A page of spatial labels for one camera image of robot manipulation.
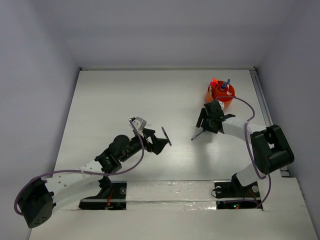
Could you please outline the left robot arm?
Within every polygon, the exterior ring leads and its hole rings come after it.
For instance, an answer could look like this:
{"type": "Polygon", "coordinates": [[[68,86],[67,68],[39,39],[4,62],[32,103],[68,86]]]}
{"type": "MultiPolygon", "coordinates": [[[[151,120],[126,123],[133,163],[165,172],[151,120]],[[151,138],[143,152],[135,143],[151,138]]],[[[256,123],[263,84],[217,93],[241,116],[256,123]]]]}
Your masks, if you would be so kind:
{"type": "Polygon", "coordinates": [[[122,163],[138,152],[159,155],[170,145],[168,137],[158,138],[155,131],[145,128],[134,137],[118,135],[100,155],[80,169],[58,170],[34,177],[18,193],[14,210],[23,216],[28,228],[45,223],[56,210],[83,198],[85,189],[93,186],[97,197],[110,194],[109,176],[122,174],[122,163]]]}

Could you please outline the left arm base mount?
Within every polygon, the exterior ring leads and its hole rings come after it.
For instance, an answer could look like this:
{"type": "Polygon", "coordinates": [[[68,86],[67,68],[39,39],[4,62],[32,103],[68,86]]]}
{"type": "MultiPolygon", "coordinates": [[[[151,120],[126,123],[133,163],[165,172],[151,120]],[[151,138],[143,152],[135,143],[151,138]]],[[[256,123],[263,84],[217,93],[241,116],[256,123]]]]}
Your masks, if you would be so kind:
{"type": "Polygon", "coordinates": [[[126,210],[127,182],[112,182],[104,176],[99,182],[100,191],[95,196],[80,200],[81,210],[126,210]]]}

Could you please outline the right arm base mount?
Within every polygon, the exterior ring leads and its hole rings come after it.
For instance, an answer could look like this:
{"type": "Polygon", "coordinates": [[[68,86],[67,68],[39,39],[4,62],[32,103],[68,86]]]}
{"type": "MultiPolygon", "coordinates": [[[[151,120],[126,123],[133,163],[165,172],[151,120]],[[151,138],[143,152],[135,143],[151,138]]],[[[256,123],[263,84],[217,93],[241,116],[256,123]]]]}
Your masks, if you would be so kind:
{"type": "Polygon", "coordinates": [[[242,186],[234,174],[230,181],[216,181],[211,191],[218,210],[261,209],[258,182],[242,186]]]}

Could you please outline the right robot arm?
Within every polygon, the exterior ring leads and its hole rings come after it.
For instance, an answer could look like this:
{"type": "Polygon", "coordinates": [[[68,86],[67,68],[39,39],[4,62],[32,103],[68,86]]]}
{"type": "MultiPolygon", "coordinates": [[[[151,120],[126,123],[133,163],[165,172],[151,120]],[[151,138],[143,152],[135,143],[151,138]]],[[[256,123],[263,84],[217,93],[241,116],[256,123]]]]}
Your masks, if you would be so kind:
{"type": "Polygon", "coordinates": [[[224,194],[242,196],[259,179],[294,162],[294,153],[280,126],[260,126],[225,114],[224,104],[214,100],[205,103],[196,123],[197,128],[214,134],[222,133],[245,142],[251,164],[235,173],[230,182],[215,185],[217,198],[224,194]]]}

